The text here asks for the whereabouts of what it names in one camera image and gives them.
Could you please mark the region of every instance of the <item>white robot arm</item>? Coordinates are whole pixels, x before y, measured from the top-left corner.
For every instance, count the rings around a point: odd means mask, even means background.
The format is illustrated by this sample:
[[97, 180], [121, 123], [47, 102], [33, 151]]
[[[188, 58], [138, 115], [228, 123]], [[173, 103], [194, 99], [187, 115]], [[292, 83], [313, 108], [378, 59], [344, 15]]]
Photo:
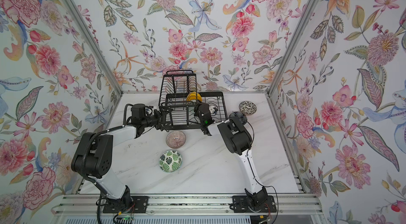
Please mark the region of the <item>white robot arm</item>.
[[[157, 110], [154, 110], [153, 115], [152, 112], [148, 114], [145, 105], [136, 104], [133, 105], [132, 111], [132, 123], [97, 134], [85, 133], [71, 164], [72, 170], [93, 183], [105, 198], [109, 199], [108, 203], [114, 204], [116, 209], [128, 209], [132, 205], [132, 199], [128, 186], [125, 186], [110, 169], [112, 148], [139, 137], [146, 127], [155, 126], [156, 129], [164, 130], [159, 125], [160, 114]], [[266, 189], [260, 185], [260, 179], [252, 161], [251, 135], [241, 122], [237, 118], [231, 118], [212, 123], [202, 130], [208, 135], [221, 135], [228, 150], [237, 154], [246, 184], [247, 197], [250, 198], [249, 203], [252, 206], [258, 206], [265, 202]]]

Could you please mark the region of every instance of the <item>metal rail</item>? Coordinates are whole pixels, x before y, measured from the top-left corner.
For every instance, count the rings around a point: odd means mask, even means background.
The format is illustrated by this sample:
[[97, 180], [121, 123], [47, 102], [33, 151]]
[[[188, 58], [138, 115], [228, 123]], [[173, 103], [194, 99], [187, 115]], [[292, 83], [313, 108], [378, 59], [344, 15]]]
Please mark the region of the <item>metal rail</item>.
[[[234, 213], [229, 206], [232, 196], [245, 194], [132, 194], [149, 196], [147, 213], [135, 216], [237, 216], [262, 215], [263, 213]], [[275, 194], [268, 194], [276, 199]], [[98, 194], [65, 195], [59, 205], [53, 207], [55, 216], [95, 216]], [[279, 215], [322, 215], [322, 208], [314, 194], [278, 194]]]

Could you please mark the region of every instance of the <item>mounting plate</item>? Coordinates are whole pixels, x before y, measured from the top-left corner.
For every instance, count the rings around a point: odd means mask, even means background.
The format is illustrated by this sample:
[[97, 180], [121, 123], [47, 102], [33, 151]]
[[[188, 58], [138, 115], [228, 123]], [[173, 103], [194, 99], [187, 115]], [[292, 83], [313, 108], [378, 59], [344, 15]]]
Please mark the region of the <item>mounting plate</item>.
[[247, 196], [233, 196], [233, 205], [230, 206], [230, 209], [233, 210], [235, 213], [267, 213], [268, 208], [265, 206], [265, 204], [267, 204], [270, 207], [269, 211], [271, 213], [277, 212], [273, 196], [268, 196], [265, 203], [255, 210], [252, 210], [248, 207], [246, 197]]
[[[147, 211], [148, 206], [148, 196], [131, 196], [133, 199], [135, 206], [134, 211], [130, 211], [130, 213], [145, 213]], [[103, 208], [103, 213], [118, 213], [119, 209], [114, 209], [111, 205], [106, 205]]]

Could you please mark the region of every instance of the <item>marble countertop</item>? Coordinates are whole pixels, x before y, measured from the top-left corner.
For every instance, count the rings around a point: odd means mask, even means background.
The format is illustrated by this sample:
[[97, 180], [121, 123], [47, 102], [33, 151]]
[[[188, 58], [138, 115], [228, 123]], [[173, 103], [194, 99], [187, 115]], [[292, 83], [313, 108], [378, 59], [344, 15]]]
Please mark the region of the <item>marble countertop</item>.
[[[250, 100], [257, 106], [257, 112], [248, 116], [248, 121], [255, 130], [252, 157], [262, 184], [274, 186], [278, 193], [298, 193], [266, 96], [263, 93], [225, 93], [224, 98], [228, 115], [239, 110], [241, 101]], [[123, 123], [127, 103], [157, 106], [158, 99], [159, 94], [124, 94], [110, 127]], [[135, 194], [244, 193], [244, 178], [237, 155], [227, 150], [221, 136], [203, 135], [200, 130], [182, 131], [186, 143], [177, 149], [183, 157], [178, 171], [165, 173], [159, 168], [159, 157], [170, 148], [165, 142], [168, 132], [155, 129], [115, 146], [111, 168]], [[99, 194], [99, 190], [84, 181], [80, 193]]]

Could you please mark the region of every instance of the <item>dish rack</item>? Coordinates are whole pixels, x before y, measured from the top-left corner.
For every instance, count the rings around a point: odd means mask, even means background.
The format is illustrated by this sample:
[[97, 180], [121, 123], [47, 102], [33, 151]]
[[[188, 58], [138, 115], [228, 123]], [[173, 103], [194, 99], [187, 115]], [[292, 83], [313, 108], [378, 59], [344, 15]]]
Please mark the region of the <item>dish rack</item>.
[[[163, 76], [158, 106], [164, 130], [200, 129], [199, 118], [195, 117], [196, 102], [186, 100], [191, 92], [197, 92], [196, 74], [192, 70], [168, 71]], [[227, 119], [222, 92], [199, 94], [203, 103], [217, 108], [217, 112], [211, 115], [213, 120]]]

